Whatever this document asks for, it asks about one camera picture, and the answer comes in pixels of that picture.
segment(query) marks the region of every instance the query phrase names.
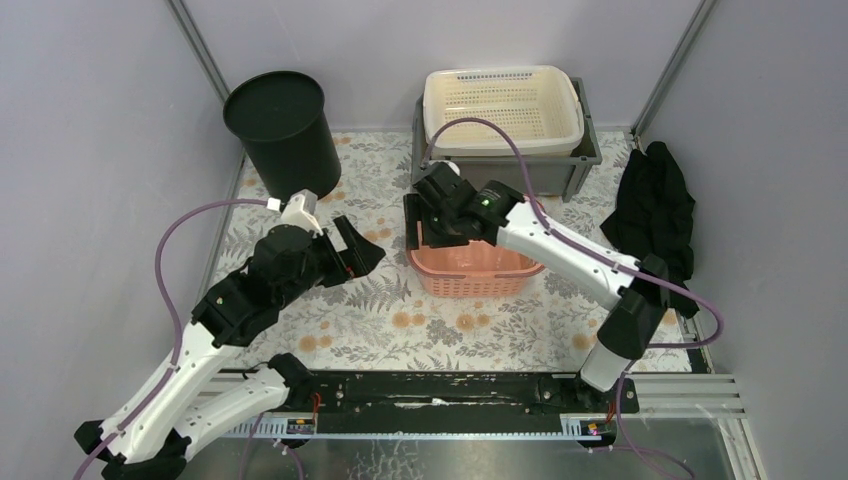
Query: black trash can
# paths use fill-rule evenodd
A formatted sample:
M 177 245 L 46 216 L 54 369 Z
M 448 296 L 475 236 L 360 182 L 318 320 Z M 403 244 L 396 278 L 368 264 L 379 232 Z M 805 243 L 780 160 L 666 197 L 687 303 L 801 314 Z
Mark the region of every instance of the black trash can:
M 341 164 L 324 116 L 324 91 L 299 72 L 269 72 L 239 85 L 224 103 L 224 123 L 240 140 L 271 196 L 304 188 L 329 194 Z

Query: floral tablecloth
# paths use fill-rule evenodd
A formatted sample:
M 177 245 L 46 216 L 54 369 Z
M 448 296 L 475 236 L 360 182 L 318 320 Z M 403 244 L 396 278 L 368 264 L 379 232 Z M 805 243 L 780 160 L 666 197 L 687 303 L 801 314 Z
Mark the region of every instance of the floral tablecloth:
M 319 201 L 316 217 L 342 245 L 332 218 L 347 215 L 386 250 L 368 277 L 331 289 L 316 288 L 280 313 L 227 365 L 247 368 L 293 352 L 316 369 L 447 369 L 576 371 L 596 341 L 606 310 L 577 286 L 548 270 L 523 292 L 505 298 L 437 298 L 422 288 L 404 254 L 402 197 L 409 189 L 410 133 L 334 134 L 342 162 L 336 189 Z M 592 169 L 569 203 L 542 198 L 555 219 L 595 242 L 609 245 L 598 226 L 615 205 L 627 162 L 624 134 L 598 135 L 604 162 Z M 256 170 L 245 162 L 239 197 L 267 198 Z M 278 217 L 257 207 L 233 210 L 214 281 L 240 266 Z M 673 315 L 655 342 L 680 342 Z M 641 371 L 689 371 L 681 350 L 651 350 Z

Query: robotic arm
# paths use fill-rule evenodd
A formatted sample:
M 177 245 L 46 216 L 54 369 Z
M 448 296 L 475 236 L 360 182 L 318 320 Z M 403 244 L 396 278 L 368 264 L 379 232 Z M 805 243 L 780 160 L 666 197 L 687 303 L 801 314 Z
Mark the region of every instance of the robotic arm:
M 247 263 L 212 286 L 183 331 L 176 366 L 170 355 L 114 415 L 84 423 L 77 443 L 91 453 L 113 433 L 98 458 L 106 479 L 176 478 L 203 447 L 239 423 L 281 405 L 310 402 L 311 373 L 293 355 L 276 355 L 253 378 L 199 407 L 191 403 L 223 364 L 279 318 L 280 310 L 316 286 L 367 275 L 385 256 L 346 217 L 334 219 L 347 249 L 336 252 L 313 217 L 315 194 L 292 196 L 282 223 L 257 242 Z M 123 430 L 119 425 L 173 369 L 165 387 Z
M 482 240 L 514 250 L 575 281 L 609 311 L 598 342 L 580 369 L 580 379 L 597 392 L 613 388 L 632 360 L 642 358 L 668 308 L 668 291 L 565 248 L 538 222 L 525 197 L 496 181 L 479 192 L 445 162 L 435 162 L 413 185 L 418 194 L 404 198 L 408 248 L 422 241 L 432 248 Z M 606 249 L 546 218 L 552 229 L 618 265 L 668 278 L 665 262 L 642 261 Z

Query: gray plastic crate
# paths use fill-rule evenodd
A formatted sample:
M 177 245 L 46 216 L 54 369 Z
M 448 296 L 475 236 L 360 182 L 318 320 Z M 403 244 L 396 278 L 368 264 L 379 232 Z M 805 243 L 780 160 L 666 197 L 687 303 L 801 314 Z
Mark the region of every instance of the gray plastic crate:
M 561 195 L 562 201 L 571 200 L 589 175 L 593 165 L 601 163 L 601 148 L 595 135 L 592 114 L 586 101 L 583 80 L 571 77 L 571 83 L 580 97 L 583 107 L 584 133 L 583 141 L 571 152 L 571 155 L 527 155 L 527 169 L 533 191 L 538 195 Z M 424 168 L 422 164 L 424 151 L 427 149 L 427 136 L 424 132 L 423 97 L 415 104 L 415 117 L 412 121 L 412 181 Z M 434 157 L 434 160 L 450 160 L 459 166 L 462 177 L 467 179 L 475 188 L 482 188 L 489 180 L 503 182 L 510 187 L 524 192 L 524 178 L 521 168 L 514 156 L 508 157 Z

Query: black cloth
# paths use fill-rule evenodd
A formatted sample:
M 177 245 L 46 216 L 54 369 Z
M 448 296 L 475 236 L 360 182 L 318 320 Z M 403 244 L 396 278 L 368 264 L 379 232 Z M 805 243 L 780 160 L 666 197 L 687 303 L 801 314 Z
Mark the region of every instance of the black cloth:
M 633 150 L 618 186 L 615 211 L 601 224 L 610 243 L 636 258 L 653 253 L 668 264 L 670 280 L 683 285 L 692 278 L 695 255 L 692 212 L 695 199 L 686 190 L 683 172 L 663 142 L 645 153 Z M 671 294 L 671 306 L 684 317 L 698 312 L 686 297 Z

